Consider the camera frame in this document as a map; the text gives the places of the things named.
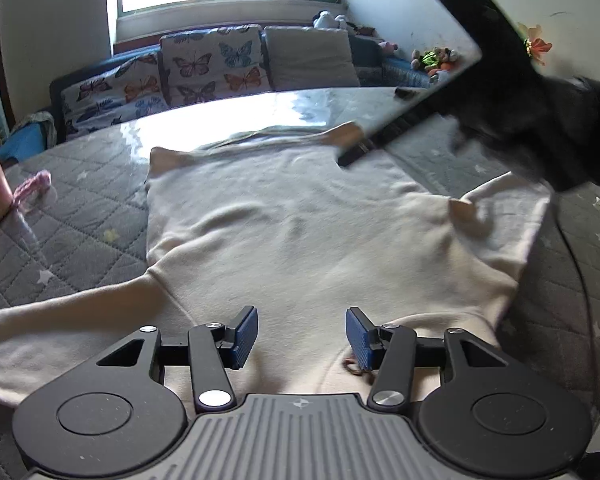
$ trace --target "sofa cushion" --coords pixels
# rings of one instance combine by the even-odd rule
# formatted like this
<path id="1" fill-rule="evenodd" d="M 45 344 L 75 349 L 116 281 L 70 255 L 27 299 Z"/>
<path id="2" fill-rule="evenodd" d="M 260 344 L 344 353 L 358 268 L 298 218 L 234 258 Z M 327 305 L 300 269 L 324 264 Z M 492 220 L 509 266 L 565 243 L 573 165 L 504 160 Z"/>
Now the sofa cushion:
<path id="1" fill-rule="evenodd" d="M 259 25 L 170 34 L 160 52 L 172 107 L 270 90 Z"/>
<path id="2" fill-rule="evenodd" d="M 137 56 L 61 92 L 67 139 L 168 109 L 157 52 Z"/>
<path id="3" fill-rule="evenodd" d="M 360 86 L 346 30 L 271 26 L 264 32 L 276 90 Z"/>

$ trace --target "gray quilted tablecloth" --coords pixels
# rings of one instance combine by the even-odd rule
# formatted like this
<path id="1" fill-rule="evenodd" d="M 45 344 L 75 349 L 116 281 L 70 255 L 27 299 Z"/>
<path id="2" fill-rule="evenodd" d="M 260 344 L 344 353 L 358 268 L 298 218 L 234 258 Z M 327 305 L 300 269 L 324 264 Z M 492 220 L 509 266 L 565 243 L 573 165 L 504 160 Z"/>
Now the gray quilted tablecloth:
<path id="1" fill-rule="evenodd" d="M 477 150 L 446 150 L 444 128 L 394 147 L 410 174 L 435 192 L 461 196 L 504 171 Z M 0 224 L 0 308 L 119 283 L 144 272 L 146 160 L 120 136 L 93 134 L 11 168 L 12 186 L 40 169 L 54 189 L 26 214 Z M 562 201 L 562 220 L 588 279 L 600 355 L 600 213 L 593 186 Z M 498 336 L 503 348 L 539 373 L 590 400 L 580 285 L 555 227 L 546 222 Z M 0 480 L 25 470 L 0 406 Z"/>

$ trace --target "blue sofa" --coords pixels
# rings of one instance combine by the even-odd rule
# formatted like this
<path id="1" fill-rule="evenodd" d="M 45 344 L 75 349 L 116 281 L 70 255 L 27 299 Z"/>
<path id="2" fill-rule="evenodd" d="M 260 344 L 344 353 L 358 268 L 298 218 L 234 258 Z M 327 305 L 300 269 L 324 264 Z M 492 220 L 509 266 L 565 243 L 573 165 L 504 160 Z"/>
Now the blue sofa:
<path id="1" fill-rule="evenodd" d="M 179 36 L 188 40 L 191 36 L 207 34 L 209 33 L 209 31 L 209 29 L 194 30 L 181 33 L 179 34 Z M 165 36 L 164 38 L 162 38 L 162 40 L 164 40 L 165 38 L 172 38 L 172 36 Z M 356 69 L 356 74 L 358 75 L 361 86 L 427 87 L 429 85 L 429 79 L 424 73 L 413 71 L 410 67 L 410 63 L 406 60 L 399 59 L 397 57 L 385 57 L 375 41 L 356 36 L 349 36 L 349 45 L 351 49 L 352 62 Z M 262 41 L 262 44 L 260 46 L 262 48 L 262 62 L 260 63 L 260 67 L 264 70 L 264 72 L 267 73 L 267 76 L 270 80 L 270 73 L 268 69 L 269 58 L 267 55 L 265 42 Z M 89 104 L 88 99 L 90 97 L 90 92 L 94 91 L 94 81 L 99 81 L 100 85 L 104 86 L 105 89 L 110 89 L 110 86 L 107 86 L 106 82 L 102 82 L 102 77 L 109 74 L 109 80 L 113 81 L 114 79 L 112 78 L 111 74 L 113 74 L 115 70 L 118 70 L 118 72 L 126 70 L 126 68 L 123 68 L 122 70 L 120 69 L 120 67 L 122 67 L 125 64 L 125 67 L 133 66 L 136 64 L 140 65 L 140 63 L 135 63 L 136 60 L 139 59 L 148 60 L 153 64 L 155 64 L 154 59 L 160 60 L 160 63 L 158 64 L 158 77 L 145 77 L 144 80 L 142 78 L 140 78 L 139 80 L 141 81 L 140 85 L 147 85 L 149 83 L 155 84 L 154 80 L 159 79 L 160 81 L 158 81 L 158 85 L 160 85 L 162 94 L 166 96 L 166 103 L 162 102 L 161 95 L 159 97 L 156 96 L 152 98 L 154 100 L 153 103 L 151 101 L 142 102 L 142 104 L 136 103 L 138 111 L 141 110 L 144 114 L 156 113 L 165 110 L 167 109 L 167 107 L 171 106 L 168 94 L 165 92 L 166 89 L 164 88 L 164 82 L 168 79 L 169 73 L 168 71 L 167 73 L 164 73 L 165 69 L 161 63 L 162 58 L 160 54 L 160 45 L 149 46 L 125 52 L 123 54 L 117 54 L 111 57 L 110 59 L 81 68 L 80 70 L 59 77 L 51 82 L 49 87 L 51 97 L 51 112 L 56 120 L 56 129 L 58 130 L 58 143 L 64 142 L 67 139 L 67 135 L 70 135 L 71 132 L 77 131 L 74 129 L 75 125 L 72 124 L 72 121 L 65 120 L 66 113 L 68 112 L 68 106 L 65 102 L 63 95 L 66 95 L 68 90 L 73 89 L 75 92 L 79 92 L 79 95 L 77 99 L 72 99 L 72 101 L 79 101 L 84 96 L 85 100 L 83 101 L 83 103 L 86 102 L 87 104 Z M 132 98 L 133 96 L 133 93 L 130 96 L 128 96 L 127 104 L 129 106 L 133 102 L 129 100 L 129 97 Z M 189 102 L 198 102 L 198 100 L 190 100 Z M 100 104 L 91 104 L 91 107 L 86 106 L 86 108 L 80 110 L 81 112 L 84 112 L 86 110 L 86 113 L 83 113 L 82 116 L 88 116 L 90 110 L 99 105 Z M 109 124 L 118 124 L 120 121 L 126 121 L 135 118 L 134 116 L 123 117 L 123 114 L 117 115 L 118 111 L 113 109 L 113 106 L 117 104 L 109 103 L 109 105 L 112 107 L 112 109 L 109 113 L 107 121 L 110 120 L 110 122 L 102 121 L 101 124 L 90 128 L 88 130 L 89 132 L 99 128 L 103 128 L 105 126 L 109 126 Z"/>

